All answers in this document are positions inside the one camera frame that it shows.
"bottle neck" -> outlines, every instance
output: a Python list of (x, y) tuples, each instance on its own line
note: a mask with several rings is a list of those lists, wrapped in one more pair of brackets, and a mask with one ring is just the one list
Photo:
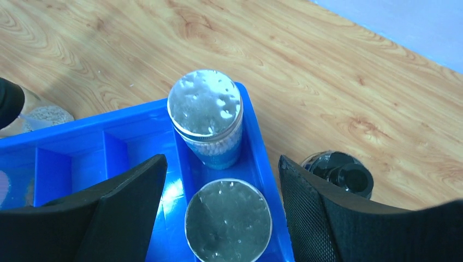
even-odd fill
[(0, 129), (13, 123), (24, 107), (25, 95), (22, 88), (0, 78)]

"granular material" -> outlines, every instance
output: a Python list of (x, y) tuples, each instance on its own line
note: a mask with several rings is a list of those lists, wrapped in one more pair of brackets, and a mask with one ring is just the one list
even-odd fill
[[(53, 126), (57, 124), (67, 123), (67, 122), (74, 120), (74, 117), (69, 112), (55, 105), (41, 106), (41, 107), (35, 108), (34, 110), (32, 110), (26, 115), (36, 120), (50, 121)], [(23, 133), (33, 131), (30, 123), (28, 123), (27, 121), (24, 121), (24, 124), (22, 126), (22, 131)]]

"blue tray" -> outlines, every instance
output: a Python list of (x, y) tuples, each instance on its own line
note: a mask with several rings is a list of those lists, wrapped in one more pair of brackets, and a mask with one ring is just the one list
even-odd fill
[(286, 219), (256, 115), (245, 87), (243, 150), (226, 170), (207, 168), (173, 130), (162, 99), (35, 132), (0, 139), (0, 170), (10, 192), (0, 209), (44, 203), (116, 176), (155, 154), (165, 154), (167, 177), (146, 261), (199, 261), (185, 237), (193, 194), (225, 177), (245, 180), (267, 199), (273, 217), (268, 248), (258, 261), (294, 261)]

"wood grain surface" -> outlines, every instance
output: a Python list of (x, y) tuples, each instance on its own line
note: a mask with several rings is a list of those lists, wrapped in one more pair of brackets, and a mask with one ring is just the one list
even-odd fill
[(305, 0), (3, 0), (1, 77), (76, 118), (165, 98), (213, 68), (247, 86), (274, 174), (357, 156), (373, 200), (463, 197), (463, 75)]

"tabletop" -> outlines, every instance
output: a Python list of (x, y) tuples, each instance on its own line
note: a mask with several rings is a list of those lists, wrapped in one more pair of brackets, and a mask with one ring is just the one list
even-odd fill
[(270, 163), (358, 157), (372, 200), (463, 197), (463, 75), (305, 0), (6, 0), (1, 77), (76, 118), (165, 98), (212, 68), (246, 85)]

